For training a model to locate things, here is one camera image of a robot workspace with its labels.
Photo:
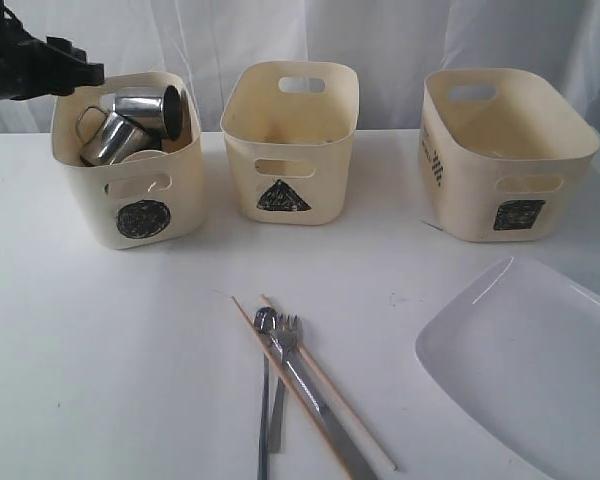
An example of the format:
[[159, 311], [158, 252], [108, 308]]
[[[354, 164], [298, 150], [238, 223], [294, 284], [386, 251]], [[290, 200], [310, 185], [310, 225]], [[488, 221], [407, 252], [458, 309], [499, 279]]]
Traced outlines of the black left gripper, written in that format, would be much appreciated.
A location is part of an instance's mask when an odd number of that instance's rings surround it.
[[0, 101], [69, 96], [104, 82], [102, 63], [89, 62], [86, 51], [66, 38], [34, 37], [0, 1]]

